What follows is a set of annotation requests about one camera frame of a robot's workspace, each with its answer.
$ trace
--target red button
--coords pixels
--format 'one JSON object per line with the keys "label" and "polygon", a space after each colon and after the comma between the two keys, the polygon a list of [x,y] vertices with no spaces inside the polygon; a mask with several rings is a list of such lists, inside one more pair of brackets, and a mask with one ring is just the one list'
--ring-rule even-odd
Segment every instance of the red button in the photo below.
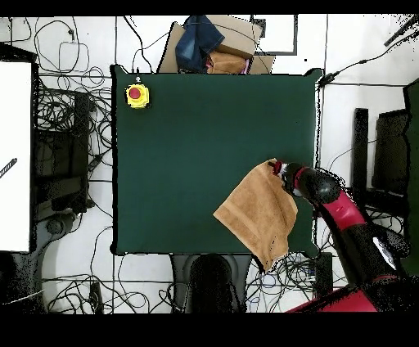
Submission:
{"label": "red button", "polygon": [[141,93],[140,93],[140,89],[138,88],[131,88],[129,89],[129,96],[132,99],[138,99],[140,97]]}

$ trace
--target cardboard box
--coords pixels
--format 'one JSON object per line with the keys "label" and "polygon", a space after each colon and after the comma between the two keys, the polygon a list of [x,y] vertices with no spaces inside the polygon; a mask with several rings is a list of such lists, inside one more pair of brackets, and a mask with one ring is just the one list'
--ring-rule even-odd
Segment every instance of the cardboard box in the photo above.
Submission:
{"label": "cardboard box", "polygon": [[255,54],[262,29],[247,20],[226,16],[206,15],[225,39],[217,51],[251,59]]}
{"label": "cardboard box", "polygon": [[[258,42],[259,36],[262,33],[262,29],[259,26],[231,16],[207,15],[207,17],[216,25],[216,28],[225,37],[217,48],[218,52],[234,54],[245,59],[253,58],[257,48],[256,43],[253,41],[254,34],[255,41]],[[163,52],[157,73],[177,74],[178,63],[176,62],[175,48],[185,31],[186,30],[177,22],[172,23],[170,34],[166,42],[166,48]],[[248,74],[267,74],[267,68],[269,71],[272,69],[274,56],[259,57],[260,56],[255,56],[253,59]]]}

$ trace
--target floor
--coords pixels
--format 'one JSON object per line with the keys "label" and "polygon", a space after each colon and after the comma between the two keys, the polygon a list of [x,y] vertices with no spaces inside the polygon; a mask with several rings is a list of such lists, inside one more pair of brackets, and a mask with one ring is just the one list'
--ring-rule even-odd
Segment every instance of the floor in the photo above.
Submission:
{"label": "floor", "polygon": [[[142,36],[144,47],[147,47],[167,33],[173,21],[176,20],[181,24],[186,18],[186,16],[133,16],[130,20],[135,23],[134,27]],[[284,22],[289,21],[289,18],[285,16],[277,17],[277,20],[281,19]],[[27,20],[33,31],[33,38],[37,18]],[[40,18],[37,29],[42,27],[43,29],[37,35],[38,46],[43,56],[52,61],[55,66],[60,64],[62,69],[68,69],[74,64],[77,52],[74,49],[75,45],[60,46],[62,42],[70,42],[71,35],[68,34],[69,28],[58,20],[74,28],[71,17]],[[405,18],[401,15],[299,15],[298,54],[277,56],[273,73],[304,74],[311,68],[323,68],[326,73],[331,73],[361,59],[377,56],[385,50],[384,42],[400,27],[403,20]],[[89,69],[96,66],[97,69],[91,73],[90,78],[87,76],[80,78],[79,76],[83,73],[79,73],[74,74],[73,80],[57,80],[53,72],[45,70],[55,70],[54,66],[42,57],[43,69],[40,73],[43,82],[49,88],[64,88],[65,84],[69,83],[68,88],[76,89],[78,84],[75,81],[83,80],[83,83],[95,88],[95,82],[100,80],[98,71],[101,70],[105,75],[101,88],[110,87],[109,65],[118,63],[130,70],[134,53],[140,47],[138,38],[127,26],[123,17],[75,17],[74,21],[77,25],[79,41],[88,47],[88,58],[86,48],[80,49],[82,57],[79,59],[76,70],[85,71],[86,66]],[[267,29],[269,29],[269,21],[272,22],[272,19],[268,19]],[[7,24],[7,18],[0,18],[1,41],[10,39]],[[269,46],[266,50],[272,51],[272,47],[276,51],[289,50],[292,41],[289,35],[292,35],[292,30],[289,28],[280,30],[280,25],[275,28],[278,30],[277,35],[272,36],[271,30],[270,39],[281,38],[278,39],[277,46],[275,41],[266,42]],[[13,39],[24,39],[29,34],[29,26],[25,23],[25,19],[15,18]],[[33,39],[15,42],[14,45],[33,52],[35,49]],[[153,70],[156,70],[160,62],[164,45],[165,38],[162,38],[144,51]],[[356,65],[342,72],[333,83],[320,92],[322,103],[320,163],[323,168],[329,169],[340,175],[347,183],[349,182],[350,154],[341,156],[332,167],[331,162],[351,147],[354,109],[357,107],[369,109],[369,138],[374,139],[375,122],[379,113],[404,108],[402,87],[419,77],[418,52],[418,42],[403,43],[380,59],[365,65]],[[140,54],[136,55],[134,65],[138,66],[140,71],[149,69]],[[373,153],[374,143],[368,149],[369,186],[371,186]],[[107,163],[112,163],[110,153],[105,159]],[[100,165],[92,179],[111,180],[111,167]],[[111,213],[111,184],[91,183],[89,192],[102,210]],[[43,284],[43,296],[46,303],[54,299],[73,280],[80,284],[80,291],[87,297],[88,285],[83,282],[83,279],[91,271],[93,254],[92,271],[102,281],[101,293],[104,302],[112,303],[111,288],[119,292],[125,290],[133,293],[129,299],[132,307],[114,295],[114,308],[106,309],[107,313],[146,312],[146,299],[151,307],[161,301],[159,294],[165,291],[173,280],[168,255],[113,256],[109,251],[112,231],[111,228],[106,229],[111,225],[111,217],[95,207],[83,216],[77,232],[53,242],[48,247],[43,261],[43,278],[46,280]],[[327,229],[324,222],[319,220],[318,244],[324,243],[326,239]],[[333,268],[336,280],[344,276],[337,258],[334,258]],[[255,276],[258,276],[257,270],[254,266],[250,266],[248,282],[252,282]],[[272,276],[263,278],[264,293],[258,293],[255,296],[258,297],[257,300],[250,300],[247,303],[248,312],[264,312],[269,308],[276,293],[277,283],[274,281]],[[344,285],[344,279],[336,281],[336,287]],[[141,292],[143,295],[134,294],[134,292]],[[289,291],[284,294],[275,312],[291,309],[306,300],[301,292]],[[58,300],[54,309],[66,309],[69,306],[68,301]],[[167,304],[161,304],[153,312],[168,313],[169,311],[170,307]]]}

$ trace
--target emergency stop button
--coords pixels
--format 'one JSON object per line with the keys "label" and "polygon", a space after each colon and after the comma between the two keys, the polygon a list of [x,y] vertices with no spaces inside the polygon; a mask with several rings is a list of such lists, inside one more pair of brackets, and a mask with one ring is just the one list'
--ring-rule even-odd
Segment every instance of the emergency stop button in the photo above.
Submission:
{"label": "emergency stop button", "polygon": [[132,84],[125,89],[127,103],[135,109],[150,105],[149,91],[144,84]]}
{"label": "emergency stop button", "polygon": [[138,89],[138,88],[131,88],[131,89],[129,89],[129,96],[132,99],[134,99],[134,100],[139,99],[140,96],[141,96],[140,89]]}

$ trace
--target table surface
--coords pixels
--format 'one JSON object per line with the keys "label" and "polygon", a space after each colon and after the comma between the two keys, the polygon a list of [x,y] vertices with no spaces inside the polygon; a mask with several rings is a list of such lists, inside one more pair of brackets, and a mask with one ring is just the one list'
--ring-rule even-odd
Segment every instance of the table surface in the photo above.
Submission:
{"label": "table surface", "polygon": [[29,250],[31,64],[0,62],[0,250]]}
{"label": "table surface", "polygon": [[[320,76],[144,74],[151,108],[135,110],[117,65],[117,253],[248,252],[213,212],[267,159],[313,165]],[[290,251],[315,255],[312,208],[296,204]]]}

